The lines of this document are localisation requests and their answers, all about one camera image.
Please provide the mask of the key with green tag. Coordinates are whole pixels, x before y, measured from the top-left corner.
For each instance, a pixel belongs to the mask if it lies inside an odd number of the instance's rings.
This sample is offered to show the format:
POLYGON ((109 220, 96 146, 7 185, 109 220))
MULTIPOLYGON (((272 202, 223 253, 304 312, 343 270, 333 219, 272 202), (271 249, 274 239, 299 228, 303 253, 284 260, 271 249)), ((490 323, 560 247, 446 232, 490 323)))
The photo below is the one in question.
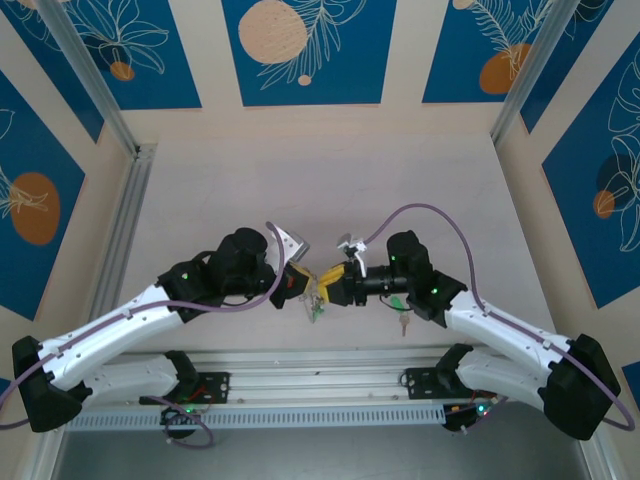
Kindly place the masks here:
POLYGON ((408 327, 408 325, 410 323, 410 312, 411 312, 411 309, 408 306, 406 306, 399 297, 397 297, 395 295, 392 295, 390 297, 390 305, 396 312, 399 313, 399 323, 401 325, 401 335, 403 337, 405 337, 406 336, 406 332, 407 332, 407 327, 408 327))

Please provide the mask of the aluminium frame post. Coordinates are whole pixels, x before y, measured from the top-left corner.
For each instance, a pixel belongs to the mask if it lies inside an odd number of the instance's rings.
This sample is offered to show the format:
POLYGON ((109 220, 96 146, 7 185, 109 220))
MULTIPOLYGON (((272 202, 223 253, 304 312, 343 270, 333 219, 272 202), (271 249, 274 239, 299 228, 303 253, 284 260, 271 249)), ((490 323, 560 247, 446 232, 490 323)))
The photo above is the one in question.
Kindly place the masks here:
POLYGON ((580 0, 554 0, 490 131, 498 151, 559 42, 580 0))
POLYGON ((116 99, 63 7, 57 0, 33 1, 40 17, 112 134, 123 150, 135 159, 139 145, 124 120, 116 99))

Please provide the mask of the keyring with keys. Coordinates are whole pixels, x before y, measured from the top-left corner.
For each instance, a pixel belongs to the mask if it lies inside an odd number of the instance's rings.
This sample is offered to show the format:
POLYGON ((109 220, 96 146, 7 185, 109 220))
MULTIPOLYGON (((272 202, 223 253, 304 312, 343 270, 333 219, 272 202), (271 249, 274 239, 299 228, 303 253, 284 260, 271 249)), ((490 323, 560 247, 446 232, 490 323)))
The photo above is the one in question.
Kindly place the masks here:
POLYGON ((315 324, 321 315, 324 314, 324 299, 318 293, 305 293, 300 297, 307 318, 311 324, 315 324))

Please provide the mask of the aluminium table side rail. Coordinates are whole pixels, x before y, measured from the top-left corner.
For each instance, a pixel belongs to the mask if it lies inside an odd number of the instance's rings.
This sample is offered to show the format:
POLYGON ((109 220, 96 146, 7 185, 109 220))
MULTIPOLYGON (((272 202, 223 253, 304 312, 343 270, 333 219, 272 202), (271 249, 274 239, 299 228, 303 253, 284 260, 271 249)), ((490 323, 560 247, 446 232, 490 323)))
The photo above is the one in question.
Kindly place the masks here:
POLYGON ((156 151, 156 144, 141 145, 131 164, 89 312, 90 320, 110 312, 119 305, 118 300, 156 151))

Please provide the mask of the aluminium base beam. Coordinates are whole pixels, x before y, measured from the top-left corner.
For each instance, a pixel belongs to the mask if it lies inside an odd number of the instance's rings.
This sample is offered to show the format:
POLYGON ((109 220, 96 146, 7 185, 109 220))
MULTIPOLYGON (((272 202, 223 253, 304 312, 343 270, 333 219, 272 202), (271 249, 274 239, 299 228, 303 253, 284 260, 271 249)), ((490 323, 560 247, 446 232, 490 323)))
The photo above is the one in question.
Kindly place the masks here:
POLYGON ((406 403, 400 377, 431 367, 444 346, 338 350, 190 352, 199 371, 231 374, 228 404, 237 407, 406 403))

